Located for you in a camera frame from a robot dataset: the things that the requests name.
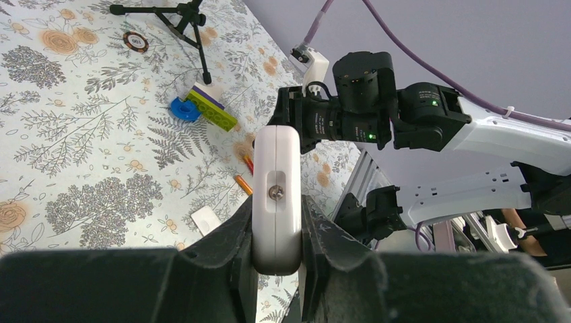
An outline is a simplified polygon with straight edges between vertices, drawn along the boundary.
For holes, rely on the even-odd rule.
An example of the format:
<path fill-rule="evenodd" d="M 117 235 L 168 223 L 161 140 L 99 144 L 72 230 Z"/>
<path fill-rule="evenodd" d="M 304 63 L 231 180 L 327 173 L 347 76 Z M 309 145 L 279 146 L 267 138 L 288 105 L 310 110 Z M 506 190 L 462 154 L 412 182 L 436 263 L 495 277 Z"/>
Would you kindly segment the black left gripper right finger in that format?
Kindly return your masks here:
<path fill-rule="evenodd" d="M 302 197 L 303 322 L 569 322 L 524 254 L 375 252 Z"/>

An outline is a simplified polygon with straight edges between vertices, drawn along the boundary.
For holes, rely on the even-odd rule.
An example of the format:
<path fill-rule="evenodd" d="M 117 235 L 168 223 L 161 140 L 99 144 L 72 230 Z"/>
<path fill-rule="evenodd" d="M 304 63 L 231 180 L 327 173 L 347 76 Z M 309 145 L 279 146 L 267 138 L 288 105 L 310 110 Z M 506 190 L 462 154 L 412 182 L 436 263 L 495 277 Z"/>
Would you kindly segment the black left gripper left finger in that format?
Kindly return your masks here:
<path fill-rule="evenodd" d="M 247 199 L 184 250 L 16 252 L 1 259 L 2 322 L 254 322 Z"/>

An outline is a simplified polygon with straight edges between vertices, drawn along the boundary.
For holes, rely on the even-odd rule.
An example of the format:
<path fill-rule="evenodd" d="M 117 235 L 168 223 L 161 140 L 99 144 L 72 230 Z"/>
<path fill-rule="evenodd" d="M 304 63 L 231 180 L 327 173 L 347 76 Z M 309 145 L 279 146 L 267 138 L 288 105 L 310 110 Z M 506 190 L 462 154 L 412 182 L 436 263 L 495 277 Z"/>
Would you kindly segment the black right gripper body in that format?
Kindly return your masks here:
<path fill-rule="evenodd" d="M 300 151 L 305 154 L 323 140 L 341 140 L 340 117 L 341 107 L 336 97 L 304 96 L 300 86 L 281 87 L 267 124 L 294 128 L 300 137 Z"/>

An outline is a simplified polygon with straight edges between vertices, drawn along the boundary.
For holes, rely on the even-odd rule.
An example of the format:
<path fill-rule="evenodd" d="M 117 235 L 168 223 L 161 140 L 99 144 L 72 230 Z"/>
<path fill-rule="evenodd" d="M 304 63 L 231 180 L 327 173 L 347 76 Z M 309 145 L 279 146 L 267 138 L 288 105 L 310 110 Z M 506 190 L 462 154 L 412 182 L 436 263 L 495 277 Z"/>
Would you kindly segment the white red remote control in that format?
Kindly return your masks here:
<path fill-rule="evenodd" d="M 287 276 L 302 259 L 300 137 L 289 126 L 263 127 L 254 142 L 253 264 Z"/>

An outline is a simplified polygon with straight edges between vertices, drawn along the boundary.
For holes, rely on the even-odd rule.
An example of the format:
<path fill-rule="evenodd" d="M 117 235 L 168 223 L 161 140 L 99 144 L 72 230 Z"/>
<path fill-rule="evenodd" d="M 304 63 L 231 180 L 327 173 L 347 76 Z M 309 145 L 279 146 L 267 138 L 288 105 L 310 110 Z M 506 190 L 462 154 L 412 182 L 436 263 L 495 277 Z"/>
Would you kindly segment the white battery cover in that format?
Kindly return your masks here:
<path fill-rule="evenodd" d="M 207 236 L 222 224 L 219 217 L 209 206 L 204 206 L 192 213 L 191 219 L 202 236 Z"/>

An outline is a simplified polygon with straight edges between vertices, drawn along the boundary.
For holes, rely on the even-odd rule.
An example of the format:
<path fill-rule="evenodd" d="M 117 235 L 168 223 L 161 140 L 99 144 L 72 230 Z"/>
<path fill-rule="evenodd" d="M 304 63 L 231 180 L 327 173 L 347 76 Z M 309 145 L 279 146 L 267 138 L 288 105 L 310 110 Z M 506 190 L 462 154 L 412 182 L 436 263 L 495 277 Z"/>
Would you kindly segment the red orange battery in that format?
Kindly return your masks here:
<path fill-rule="evenodd" d="M 246 166 L 247 166 L 249 172 L 250 172 L 252 175 L 254 175 L 254 164 L 253 164 L 253 161 L 252 161 L 252 159 L 250 158 L 250 156 L 249 156 L 249 155 L 244 155 L 244 156 L 243 156 L 243 161 L 244 161 L 244 163 L 246 164 Z"/>

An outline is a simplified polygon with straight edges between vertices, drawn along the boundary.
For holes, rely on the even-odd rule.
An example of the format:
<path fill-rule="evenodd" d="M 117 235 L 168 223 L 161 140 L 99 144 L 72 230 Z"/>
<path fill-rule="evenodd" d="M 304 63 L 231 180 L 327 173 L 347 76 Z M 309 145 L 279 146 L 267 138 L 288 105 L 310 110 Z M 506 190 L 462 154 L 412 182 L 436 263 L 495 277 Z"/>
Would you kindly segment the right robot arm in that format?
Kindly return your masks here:
<path fill-rule="evenodd" d="M 509 164 L 483 175 L 415 187 L 371 190 L 363 205 L 346 198 L 336 224 L 358 240 L 381 240 L 394 231 L 429 225 L 484 209 L 532 209 L 570 214 L 570 121 L 531 123 L 513 112 L 493 113 L 451 87 L 419 82 L 397 89 L 387 52 L 351 52 L 333 65 L 337 93 L 307 79 L 278 92 L 270 124 L 290 126 L 301 151 L 317 143 L 373 143 L 379 149 L 498 155 Z"/>

